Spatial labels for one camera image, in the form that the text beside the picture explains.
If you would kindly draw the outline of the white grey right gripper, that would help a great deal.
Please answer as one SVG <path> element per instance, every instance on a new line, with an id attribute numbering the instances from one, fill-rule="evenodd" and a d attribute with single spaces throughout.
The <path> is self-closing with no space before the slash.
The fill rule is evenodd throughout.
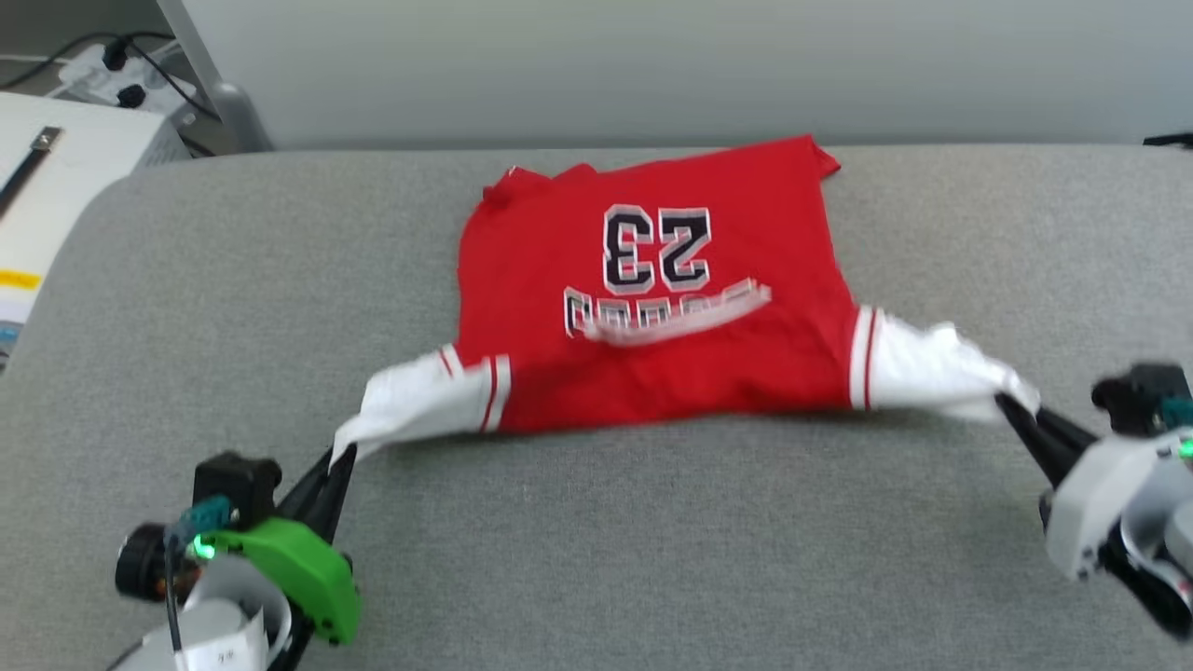
<path id="1" fill-rule="evenodd" d="M 1061 486 L 1049 506 L 1047 558 L 1062 575 L 1082 581 L 1108 568 L 1096 554 L 1120 541 L 1131 568 L 1163 583 L 1189 583 L 1189 431 L 1101 439 L 1005 392 L 995 404 L 1051 487 Z"/>

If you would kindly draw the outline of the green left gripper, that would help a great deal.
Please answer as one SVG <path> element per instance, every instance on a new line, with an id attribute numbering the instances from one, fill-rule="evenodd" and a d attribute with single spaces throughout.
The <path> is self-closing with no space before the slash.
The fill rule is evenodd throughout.
<path id="1" fill-rule="evenodd" d="M 313 621 L 317 638 L 336 645 L 352 644 L 361 623 L 352 565 L 333 547 L 357 453 L 357 445 L 339 455 L 324 450 L 278 501 L 278 517 L 247 531 L 223 529 L 192 540 L 203 559 L 237 554 L 251 561 Z M 315 524 L 315 533 L 304 524 Z"/>

